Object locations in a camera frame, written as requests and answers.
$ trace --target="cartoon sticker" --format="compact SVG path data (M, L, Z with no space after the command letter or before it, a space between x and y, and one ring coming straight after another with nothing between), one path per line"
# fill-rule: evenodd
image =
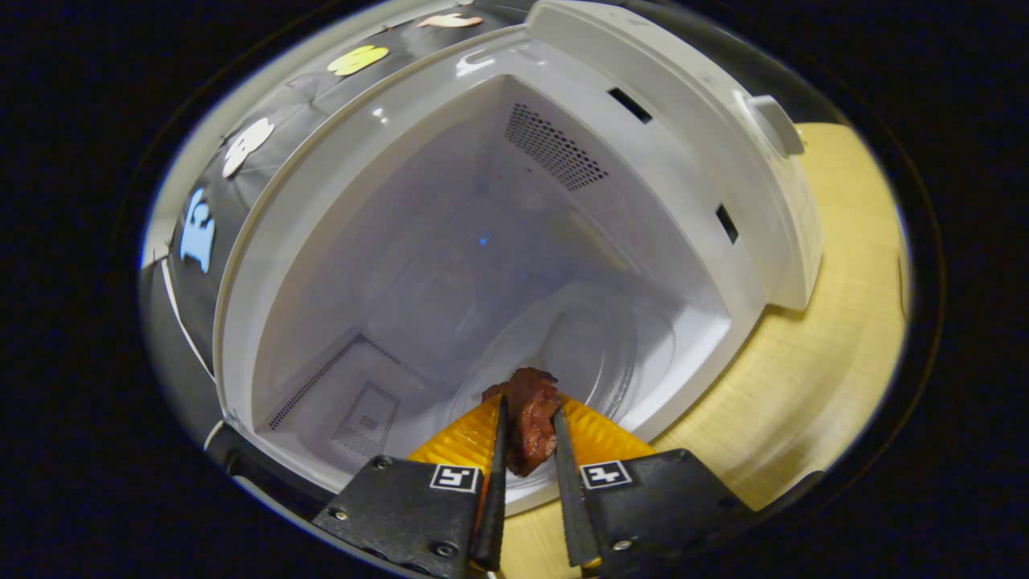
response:
M211 243L214 241L214 219L207 203L201 203L204 189L198 188L189 198L186 221L182 225L182 241L179 243L179 258L186 255L200 261L200 269L207 273L211 261Z
M476 24L482 24L483 19L478 16L471 16L470 19L461 17L461 14L454 12L453 14L437 14L434 16L429 16L424 21L418 23L418 28L423 26L438 26L439 28L465 28L467 26L475 26Z
M225 153L225 166L221 168L221 176L227 179L239 170L243 161L247 159L247 155L263 144L274 129L275 124L269 122L268 118L261 118L247 126L247 130L243 131L228 147L228 152Z
M389 48L384 46L375 46L371 44L354 48L346 55L343 55L342 57L330 62L328 65L328 71L334 72L336 76L347 76L348 74L353 74L358 70L361 70L369 64L381 61L383 57L388 53Z

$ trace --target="ventilation grille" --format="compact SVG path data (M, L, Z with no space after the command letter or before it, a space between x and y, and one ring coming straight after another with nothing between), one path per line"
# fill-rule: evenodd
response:
M575 190L607 176L597 161L524 104L518 103L507 121L507 140L546 168L568 190Z
M300 387L300 390L293 395L293 398L290 398L289 401L287 401L286 404L283 405L282 409L276 412L275 417L272 417L272 421L268 424L268 426L273 431L279 428L279 425L281 425L282 422L286 419L286 415L292 412L293 408L295 408L296 405L300 402L300 399L304 398L309 392L311 392L311 389L313 389L314 386L318 384L318 381L321 381L322 376L324 376L325 373L328 372L329 369L332 368L332 366L340 361L343 355L347 353L347 350L349 349L343 349L342 351L340 351L340 354L333 356L332 360L329 360L328 363L325 364L325 366L322 366L321 370L319 370L317 374L315 374L307 383L305 383L304 386Z
M371 382L365 383L361 394L357 395L357 400L332 433L332 440L366 459L382 455L398 406L400 401L395 397Z

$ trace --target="table surface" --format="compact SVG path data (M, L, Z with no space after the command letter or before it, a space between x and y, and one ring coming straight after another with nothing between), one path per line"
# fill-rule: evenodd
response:
M655 440L686 448L752 509L840 458L879 405L900 354L902 240L889 185L847 126L802 123L800 156L824 231L804 313L770 306L735 360ZM508 517L508 579L581 577L568 567L561 508Z

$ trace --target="cooked meat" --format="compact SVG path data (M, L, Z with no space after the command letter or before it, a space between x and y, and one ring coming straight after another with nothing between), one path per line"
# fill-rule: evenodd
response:
M561 406L554 387L558 379L535 368L519 368L506 383L490 387L483 401L507 395L507 468L518 476L529 476L558 445L551 419Z

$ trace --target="yellow sticker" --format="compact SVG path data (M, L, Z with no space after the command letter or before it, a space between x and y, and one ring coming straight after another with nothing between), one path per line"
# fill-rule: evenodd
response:
M328 65L329 72L334 72L336 76L347 76L358 70L382 60L389 53L389 48L384 46L361 46L343 55Z
M429 16L424 21L418 23L418 28L423 26L438 26L440 28L464 28L466 26L475 26L476 24L482 24L483 19L478 16L471 16L470 19L463 19L461 14L454 12L453 14L437 14L434 16Z

